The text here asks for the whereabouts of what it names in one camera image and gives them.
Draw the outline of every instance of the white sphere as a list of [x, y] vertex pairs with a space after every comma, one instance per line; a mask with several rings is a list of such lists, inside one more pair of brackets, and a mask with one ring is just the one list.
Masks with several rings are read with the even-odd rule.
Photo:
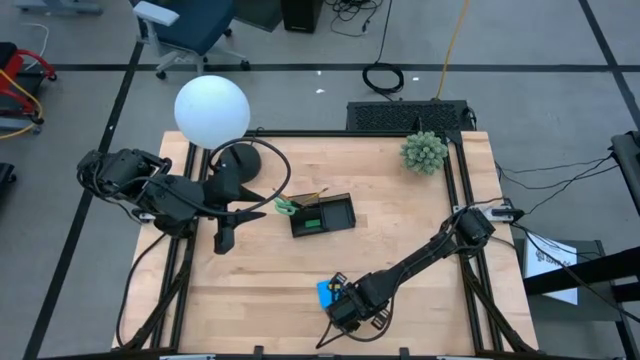
[[214, 149], [244, 135], [251, 111], [247, 97], [236, 84], [208, 75], [197, 77], [180, 89], [174, 115], [189, 141]]

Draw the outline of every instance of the office chair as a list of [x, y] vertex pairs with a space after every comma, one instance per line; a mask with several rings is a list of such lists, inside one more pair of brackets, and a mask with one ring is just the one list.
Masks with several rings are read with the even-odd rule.
[[224, 35], [231, 36], [233, 0], [130, 0], [140, 24], [140, 40], [150, 44], [161, 57], [156, 77], [164, 80], [165, 69], [178, 59], [193, 59], [198, 76], [204, 74], [207, 53], [221, 53], [241, 59], [243, 70], [251, 65], [244, 55], [214, 47]]

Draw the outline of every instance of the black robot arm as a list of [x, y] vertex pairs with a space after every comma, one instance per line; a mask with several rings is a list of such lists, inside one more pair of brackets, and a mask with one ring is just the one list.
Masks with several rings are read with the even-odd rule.
[[117, 153], [90, 151], [78, 164], [77, 178], [96, 197], [127, 201], [155, 217], [154, 225], [175, 237], [186, 237], [195, 217], [216, 218], [214, 252], [226, 254], [234, 246], [234, 229], [265, 216], [251, 211], [229, 212], [235, 201], [260, 202], [262, 196], [240, 184], [234, 164], [216, 163], [204, 182], [169, 175], [171, 160], [141, 150]]
[[463, 208], [442, 223], [429, 243], [393, 267], [366, 274], [354, 283], [336, 274], [330, 288], [339, 290], [332, 290], [334, 301], [326, 309], [331, 323], [345, 335], [371, 318], [376, 328], [386, 328], [390, 314], [385, 309], [402, 283], [451, 254], [475, 255], [494, 231], [480, 210]]

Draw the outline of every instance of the wooden tabletop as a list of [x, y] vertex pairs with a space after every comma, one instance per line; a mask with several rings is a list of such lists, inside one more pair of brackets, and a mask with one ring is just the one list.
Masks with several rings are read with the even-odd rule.
[[[469, 132], [463, 138], [476, 201], [500, 197], [487, 134]], [[398, 354], [400, 347], [408, 347], [412, 355], [473, 354], [456, 256], [438, 261], [402, 285], [393, 324], [384, 337], [372, 343], [342, 338], [315, 350], [328, 323], [317, 299], [316, 283], [337, 271], [355, 281], [367, 272], [388, 268], [424, 245], [451, 213], [444, 173], [419, 176], [404, 169], [399, 155], [403, 138], [264, 139], [291, 162], [293, 174], [285, 194], [311, 193], [324, 187], [329, 190], [323, 196], [348, 192], [356, 228], [293, 239], [289, 219], [269, 204], [260, 209], [266, 217], [236, 229], [233, 250], [215, 255], [216, 222], [201, 220], [180, 351], [252, 353], [255, 345], [263, 345], [267, 354], [384, 355]], [[266, 196], [281, 183], [284, 165], [268, 149], [257, 148], [262, 170], [246, 186]], [[173, 174], [182, 174], [187, 149], [181, 133], [165, 133], [160, 156], [173, 160]], [[455, 150], [450, 150], [462, 203]], [[246, 206], [232, 204], [230, 209]], [[495, 236], [512, 241], [507, 225], [494, 226]], [[153, 225], [144, 226], [136, 257], [158, 235]], [[125, 339], [134, 334], [158, 300], [168, 243], [154, 249], [133, 277], [121, 327]], [[522, 338], [537, 347], [514, 250], [492, 241], [485, 253], [496, 305]], [[490, 349], [481, 305], [479, 311], [484, 346]], [[173, 315], [171, 309], [164, 344]], [[376, 331], [365, 324], [358, 334], [368, 337]]]

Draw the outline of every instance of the metal bracket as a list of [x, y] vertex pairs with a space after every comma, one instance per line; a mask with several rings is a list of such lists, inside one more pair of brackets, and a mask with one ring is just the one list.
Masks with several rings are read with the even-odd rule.
[[[458, 211], [466, 208], [466, 206], [454, 205], [453, 212], [457, 213]], [[471, 208], [478, 209], [482, 212], [482, 214], [489, 221], [493, 222], [512, 222], [514, 221], [513, 215], [495, 215], [494, 210], [502, 211], [502, 212], [515, 212], [518, 211], [514, 209], [511, 205], [497, 205], [497, 206], [482, 206], [482, 205], [473, 205]]]

